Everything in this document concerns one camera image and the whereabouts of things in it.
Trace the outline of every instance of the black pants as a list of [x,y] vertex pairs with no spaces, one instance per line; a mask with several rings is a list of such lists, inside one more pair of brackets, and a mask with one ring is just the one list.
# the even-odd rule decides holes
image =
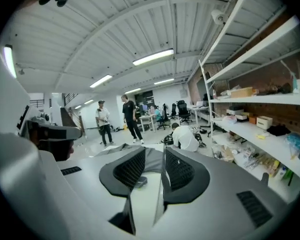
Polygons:
[[126,126],[128,126],[128,129],[134,139],[137,138],[136,137],[136,135],[137,135],[139,140],[142,140],[141,133],[140,133],[137,123],[135,121],[126,122]]
[[106,133],[108,134],[109,142],[112,142],[112,136],[111,136],[110,125],[109,124],[105,124],[103,126],[100,126],[100,131],[101,131],[103,144],[107,144],[107,142],[106,142]]

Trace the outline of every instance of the man in black shirt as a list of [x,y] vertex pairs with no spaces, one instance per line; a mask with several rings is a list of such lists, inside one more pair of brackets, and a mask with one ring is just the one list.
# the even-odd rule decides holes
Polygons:
[[137,126],[137,120],[136,120],[136,107],[133,101],[128,100],[127,95],[122,95],[121,100],[124,102],[123,104],[123,121],[128,126],[129,131],[131,132],[131,135],[133,136],[133,143],[136,143],[137,137],[140,139],[141,144],[144,144],[144,140],[142,139],[141,133],[139,131],[139,128]]

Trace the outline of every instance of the black hair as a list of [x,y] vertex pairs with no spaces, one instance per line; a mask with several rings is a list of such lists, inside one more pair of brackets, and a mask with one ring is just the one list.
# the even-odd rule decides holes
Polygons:
[[179,127],[179,124],[177,124],[176,122],[174,122],[174,123],[171,125],[171,128],[172,128],[172,129],[175,129],[175,128],[177,128],[177,127]]

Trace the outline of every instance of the shelf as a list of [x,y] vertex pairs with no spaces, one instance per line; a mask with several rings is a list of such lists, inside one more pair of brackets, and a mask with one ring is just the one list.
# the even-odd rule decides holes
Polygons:
[[[213,140],[218,143],[219,145],[224,145],[231,147],[234,144],[229,142],[227,137],[228,133],[222,133],[218,135],[213,135]],[[246,162],[247,158],[244,157],[242,153],[238,153],[234,155],[235,163],[250,173],[252,176],[256,177],[258,180],[262,179],[264,173],[267,173],[266,168],[263,165],[258,165],[253,169],[246,169],[244,167],[244,163]],[[275,177],[269,177],[268,180],[268,187],[275,191],[284,201],[290,203],[294,201],[298,194],[300,193],[300,178],[294,176],[292,178],[290,186],[288,186],[289,179],[279,180]]]
[[272,103],[300,105],[300,94],[273,94],[264,96],[251,96],[243,98],[211,99],[212,103]]
[[246,139],[248,142],[251,142],[260,149],[264,150],[300,177],[300,160],[297,157],[291,159],[290,147],[285,142],[285,136],[276,137],[270,134],[270,136],[266,137],[265,139],[259,139],[256,137],[256,135],[264,133],[264,130],[257,127],[255,124],[249,122],[237,122],[235,124],[229,124],[222,122],[220,119],[221,117],[215,118],[213,122],[227,131],[234,132],[235,134]]
[[299,24],[296,16],[291,17],[261,42],[213,75],[207,83],[233,79],[300,52]]

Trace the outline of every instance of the light fixture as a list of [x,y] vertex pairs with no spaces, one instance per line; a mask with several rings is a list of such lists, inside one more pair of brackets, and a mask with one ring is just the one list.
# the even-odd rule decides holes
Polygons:
[[94,84],[91,84],[90,88],[95,88],[98,85],[101,85],[103,82],[109,80],[110,78],[112,78],[112,76],[107,74],[105,77],[102,77],[100,80],[96,81]]
[[12,57],[12,45],[7,44],[3,48],[4,52],[4,59],[5,63],[9,69],[10,74],[14,77],[17,78],[16,70],[15,70],[15,65],[14,65],[14,59]]
[[171,79],[167,79],[167,80],[163,80],[163,81],[160,81],[160,82],[155,82],[154,84],[155,85],[160,85],[160,84],[163,84],[163,83],[166,83],[166,82],[171,82],[175,80],[174,78],[171,78]]
[[141,88],[137,88],[137,89],[134,89],[134,90],[129,90],[129,91],[126,91],[125,94],[130,94],[130,93],[134,93],[134,92],[137,92],[137,91],[140,91]]
[[146,62],[149,62],[149,61],[153,61],[153,60],[165,57],[165,56],[169,56],[169,55],[172,55],[174,53],[175,53],[174,49],[171,48],[171,49],[168,49],[168,50],[159,51],[157,53],[148,55],[148,56],[143,57],[143,58],[139,58],[137,60],[132,61],[132,63],[135,66],[138,66],[140,64],[143,64],[143,63],[146,63]]
[[88,100],[87,102],[85,102],[84,104],[89,104],[90,102],[93,102],[93,99]]

